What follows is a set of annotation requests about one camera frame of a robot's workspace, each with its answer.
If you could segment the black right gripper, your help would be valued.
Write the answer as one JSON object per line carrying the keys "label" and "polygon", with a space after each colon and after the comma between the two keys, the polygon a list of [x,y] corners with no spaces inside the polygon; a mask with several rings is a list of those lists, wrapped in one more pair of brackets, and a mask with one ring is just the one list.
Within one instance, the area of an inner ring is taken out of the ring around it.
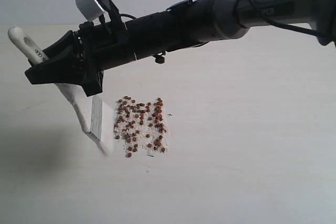
{"label": "black right gripper", "polygon": [[135,61],[128,25],[129,21],[122,22],[108,31],[112,22],[85,22],[43,50],[34,44],[27,56],[27,79],[31,84],[81,85],[87,96],[102,93],[104,71]]}

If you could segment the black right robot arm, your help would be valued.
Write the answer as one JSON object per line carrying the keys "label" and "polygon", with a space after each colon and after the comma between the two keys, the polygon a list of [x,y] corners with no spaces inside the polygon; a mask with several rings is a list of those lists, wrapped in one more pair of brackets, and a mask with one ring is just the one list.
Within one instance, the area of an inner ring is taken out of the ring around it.
{"label": "black right robot arm", "polygon": [[102,92],[105,70],[146,57],[163,64],[168,52],[242,38],[250,28],[275,26],[335,42],[335,0],[184,0],[162,12],[124,22],[112,0],[76,0],[86,21],[38,55],[25,75],[32,84],[81,86]]}

